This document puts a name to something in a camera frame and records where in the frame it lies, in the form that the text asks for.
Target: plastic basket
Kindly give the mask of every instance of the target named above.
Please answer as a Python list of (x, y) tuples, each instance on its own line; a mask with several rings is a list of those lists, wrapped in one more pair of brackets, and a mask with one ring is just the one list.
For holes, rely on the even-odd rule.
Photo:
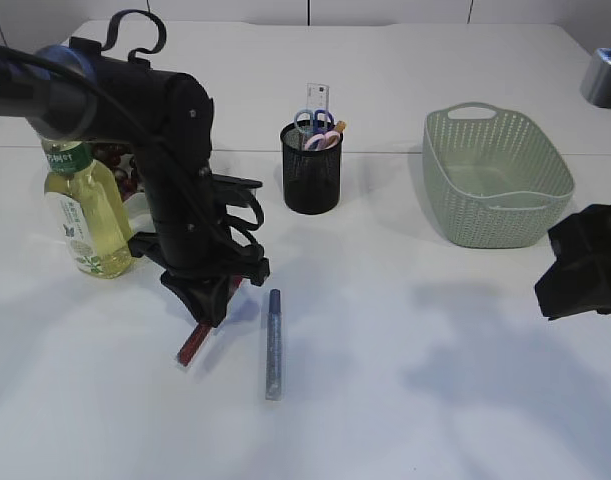
[[(451, 116), (472, 107), (493, 116)], [(439, 225), (464, 247), (532, 245), (556, 223), (574, 192), (563, 158), (532, 120), (477, 102), (427, 116), (423, 175)]]

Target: table surface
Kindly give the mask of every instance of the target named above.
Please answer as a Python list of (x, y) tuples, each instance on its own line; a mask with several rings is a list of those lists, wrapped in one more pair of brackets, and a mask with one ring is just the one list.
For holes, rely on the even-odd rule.
[[(143, 25), (128, 26), (121, 48), (140, 43), (132, 39)], [(79, 33), (101, 30), (92, 22)], [(520, 107), (561, 150), (592, 153), (565, 155), (577, 185), (565, 215), (611, 203), (611, 155), (601, 155), (611, 154), (611, 112), (586, 108), (580, 96), (538, 77), (571, 88), (576, 79), (566, 75), (584, 70), (586, 54), (557, 28), (294, 28), (293, 37), (291, 31), (170, 27), (160, 66), (193, 69), (219, 99), (217, 147), (275, 149), (280, 122), (271, 119), (299, 106), (307, 69), (293, 59), (298, 75), (280, 63), (269, 73), (264, 66), (279, 51), (277, 43), (304, 52), (304, 39), (326, 38), (342, 45), (341, 58), (348, 60), (345, 74), (329, 75), (334, 109), (347, 113), (353, 129), (348, 146), (420, 142), (427, 111), (478, 91), (480, 99)], [(418, 32), (427, 32), (425, 41)], [(198, 61), (182, 53), (183, 37), (191, 41), (182, 51), (193, 48)], [(403, 38), (416, 41), (403, 48)], [(449, 81), (435, 73), (435, 85), (427, 68), (408, 70), (405, 52), (434, 58), (432, 48), (444, 47), (436, 42), (448, 38), (460, 39), (455, 49), (469, 47), (460, 59), (448, 52), (447, 63), (480, 57), (480, 68), (450, 69)], [(259, 73), (246, 57), (245, 40), (261, 52)], [(416, 105), (415, 113), (381, 130), (380, 140), (361, 125), (359, 113), (386, 118), (382, 102), (369, 99), (359, 108), (342, 93), (349, 85), (363, 88), (361, 81), (369, 89), (377, 79), (384, 90), (402, 86), (400, 75), (382, 69), (363, 65), (357, 75), (358, 50), (372, 43), (365, 61), (383, 65), (388, 55), (398, 56), (406, 81), (433, 92), (402, 99)], [(505, 57), (489, 61), (491, 51), (504, 46), (516, 54), (517, 45), (533, 48), (522, 51), (515, 67)], [(557, 68), (554, 52), (564, 57)], [(236, 62), (249, 75), (234, 75)], [(483, 75), (518, 72), (519, 65), (533, 76), (518, 82), (508, 74), (520, 89)], [(444, 88), (477, 75), (487, 83), (460, 93)], [(264, 81), (280, 88), (271, 92)], [(261, 99), (262, 118), (270, 120), (245, 130), (238, 122), (253, 119)], [(20, 125), (0, 121), (0, 479), (611, 480), (611, 316), (556, 322), (541, 316), (533, 285), (554, 261), (546, 239), (502, 251), (445, 240), (427, 203), (420, 155), (345, 153), (340, 204), (308, 217), (283, 203), (279, 153), (216, 152), (216, 172), (265, 184), (257, 194), (266, 216), (258, 238), (272, 275), (262, 288), (243, 285), (222, 327), (183, 370), (174, 354), (193, 322), (159, 285), (161, 269), (140, 260), (113, 281), (76, 271), (39, 201), (43, 154), (24, 147), (30, 137)], [(581, 125), (591, 130), (581, 135)], [(241, 136), (228, 142), (227, 131)], [(283, 296), (285, 396), (279, 403), (264, 400), (271, 288)]]
[[(107, 22), (76, 35), (104, 41)], [(420, 152), (434, 110), (484, 101), (532, 118), (563, 154), (611, 155), (611, 111), (579, 93), (590, 56), (553, 25), (285, 27), (168, 22), (155, 68), (196, 77), (216, 102), (214, 147), (280, 149), (279, 132), (305, 106), (307, 82), (330, 85), (330, 110), (348, 123), (345, 151)], [(156, 38), (121, 24), (125, 59)], [(21, 119), (0, 120), (0, 146), (38, 145)]]

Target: scissors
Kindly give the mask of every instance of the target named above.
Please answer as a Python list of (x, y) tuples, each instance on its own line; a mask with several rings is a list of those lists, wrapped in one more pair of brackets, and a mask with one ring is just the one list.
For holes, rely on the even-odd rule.
[[(309, 123), (310, 123), (310, 128), (303, 128), (298, 124), (298, 119), (303, 116), (306, 115), (309, 117)], [(320, 128), (318, 127), (318, 117), (319, 115), (323, 115), (323, 121), (327, 121), (329, 119), (329, 127), (328, 128)], [(301, 132), (303, 135), (316, 135), (316, 134), (321, 134), (321, 133), (325, 133), (328, 130), (330, 130), (331, 128), (334, 127), (334, 117), (332, 117), (332, 114), (329, 113), (327, 110), (323, 110), (318, 109), (315, 111), (312, 111), (308, 108), (303, 108), (302, 110), (299, 110), (298, 112), (296, 112), (296, 115), (294, 115), (294, 126), (296, 127), (296, 129)]]
[(332, 148), (341, 140), (341, 134), (336, 130), (325, 133), (317, 133), (305, 142), (303, 150), (326, 150)]

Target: pen holder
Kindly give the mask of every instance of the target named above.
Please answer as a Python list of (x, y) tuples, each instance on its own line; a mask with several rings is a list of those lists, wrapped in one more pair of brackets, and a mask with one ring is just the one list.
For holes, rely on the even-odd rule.
[[(307, 128), (309, 121), (298, 124)], [(303, 150), (304, 137), (293, 123), (281, 132), (283, 196), (295, 212), (317, 215), (334, 208), (340, 198), (343, 135), (332, 148), (319, 151)]]

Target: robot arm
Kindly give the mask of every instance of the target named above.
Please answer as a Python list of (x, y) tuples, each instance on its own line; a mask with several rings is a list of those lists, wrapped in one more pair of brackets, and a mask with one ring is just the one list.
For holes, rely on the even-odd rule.
[[(156, 23), (157, 45), (133, 50), (127, 62), (104, 57), (129, 13)], [(0, 116), (25, 117), (53, 140), (130, 143), (156, 228), (129, 241), (132, 255), (162, 266), (163, 285), (200, 324), (217, 327), (232, 283), (243, 277), (262, 285), (269, 275), (264, 249), (251, 234), (263, 223), (251, 193), (260, 183), (212, 174), (212, 99), (190, 75), (153, 70), (137, 56), (160, 51), (165, 38), (156, 16), (125, 10), (110, 21), (104, 46), (72, 38), (69, 47), (37, 55), (0, 46)], [(252, 208), (256, 223), (229, 215), (228, 205)], [(249, 244), (234, 241), (232, 228)]]

